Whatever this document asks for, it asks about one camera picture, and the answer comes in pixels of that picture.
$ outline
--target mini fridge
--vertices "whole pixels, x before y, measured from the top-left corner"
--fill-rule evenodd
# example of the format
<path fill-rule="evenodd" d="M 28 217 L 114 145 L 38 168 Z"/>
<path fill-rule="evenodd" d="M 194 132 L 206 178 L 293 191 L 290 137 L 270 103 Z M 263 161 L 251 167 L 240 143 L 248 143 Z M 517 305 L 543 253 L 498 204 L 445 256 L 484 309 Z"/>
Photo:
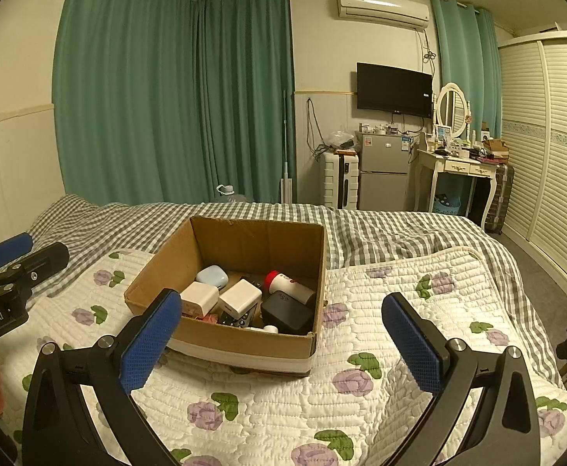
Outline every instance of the mini fridge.
<path fill-rule="evenodd" d="M 408 184 L 408 137 L 359 133 L 359 210 L 400 212 Z"/>

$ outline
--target teal curtain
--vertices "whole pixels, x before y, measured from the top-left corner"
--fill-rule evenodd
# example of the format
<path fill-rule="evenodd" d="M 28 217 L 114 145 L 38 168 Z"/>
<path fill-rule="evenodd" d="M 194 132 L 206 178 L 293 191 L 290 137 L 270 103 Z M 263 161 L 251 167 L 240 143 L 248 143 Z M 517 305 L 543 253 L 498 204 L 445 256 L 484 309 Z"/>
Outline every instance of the teal curtain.
<path fill-rule="evenodd" d="M 198 203 L 225 183 L 277 201 L 291 62 L 288 0 L 66 0 L 52 78 L 66 190 Z"/>
<path fill-rule="evenodd" d="M 482 122 L 491 136 L 501 136 L 502 74 L 493 16 L 486 9 L 466 9 L 456 0 L 432 0 L 439 36 L 441 80 L 457 83 L 471 102 L 471 126 L 480 139 Z"/>
<path fill-rule="evenodd" d="M 290 176 L 296 161 L 289 0 L 197 0 L 195 47 L 209 176 L 276 202 L 284 92 Z"/>

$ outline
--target cardboard box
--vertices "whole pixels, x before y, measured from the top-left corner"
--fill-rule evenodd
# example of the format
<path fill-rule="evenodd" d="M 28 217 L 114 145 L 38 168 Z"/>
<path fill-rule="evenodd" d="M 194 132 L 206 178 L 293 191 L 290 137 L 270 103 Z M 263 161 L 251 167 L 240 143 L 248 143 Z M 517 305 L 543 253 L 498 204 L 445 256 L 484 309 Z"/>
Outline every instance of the cardboard box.
<path fill-rule="evenodd" d="M 484 147 L 486 150 L 491 152 L 494 157 L 499 159 L 508 159 L 509 157 L 509 148 L 505 144 L 505 142 L 498 138 L 493 138 L 490 140 L 484 141 Z"/>
<path fill-rule="evenodd" d="M 229 275 L 221 294 L 242 276 L 263 281 L 270 271 L 281 271 L 318 293 L 308 335 L 273 334 L 182 317 L 168 346 L 230 366 L 307 374 L 322 324 L 325 247 L 326 233 L 318 224 L 191 217 L 143 268 L 124 298 L 138 315 L 162 289 L 181 293 L 197 272 L 211 264 Z M 212 311 L 221 312 L 218 306 Z M 255 317 L 251 325 L 263 326 L 259 310 Z"/>

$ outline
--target blue basket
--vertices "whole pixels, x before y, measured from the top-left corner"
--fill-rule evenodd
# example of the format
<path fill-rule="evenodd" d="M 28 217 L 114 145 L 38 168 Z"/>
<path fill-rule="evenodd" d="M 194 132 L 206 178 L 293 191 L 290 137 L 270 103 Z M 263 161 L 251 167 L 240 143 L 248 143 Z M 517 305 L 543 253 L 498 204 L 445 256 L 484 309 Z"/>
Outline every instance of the blue basket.
<path fill-rule="evenodd" d="M 457 216 L 461 211 L 461 200 L 459 198 L 450 198 L 449 207 L 441 203 L 438 198 L 434 200 L 433 212 L 435 214 L 444 214 L 446 216 Z"/>

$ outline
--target gray suitcase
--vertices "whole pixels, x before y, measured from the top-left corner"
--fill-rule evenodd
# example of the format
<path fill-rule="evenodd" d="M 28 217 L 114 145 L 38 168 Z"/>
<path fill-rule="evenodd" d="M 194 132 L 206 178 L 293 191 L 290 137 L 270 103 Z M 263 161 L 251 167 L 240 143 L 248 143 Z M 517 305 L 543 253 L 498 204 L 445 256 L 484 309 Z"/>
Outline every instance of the gray suitcase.
<path fill-rule="evenodd" d="M 512 192 L 512 181 L 514 180 L 515 169 L 511 165 L 497 165 L 497 189 L 490 205 L 484 230 L 486 233 L 501 233 L 503 221 L 506 219 L 510 193 Z M 478 179 L 475 184 L 475 192 L 469 219 L 480 225 L 484 214 L 484 207 L 490 192 L 490 180 Z"/>

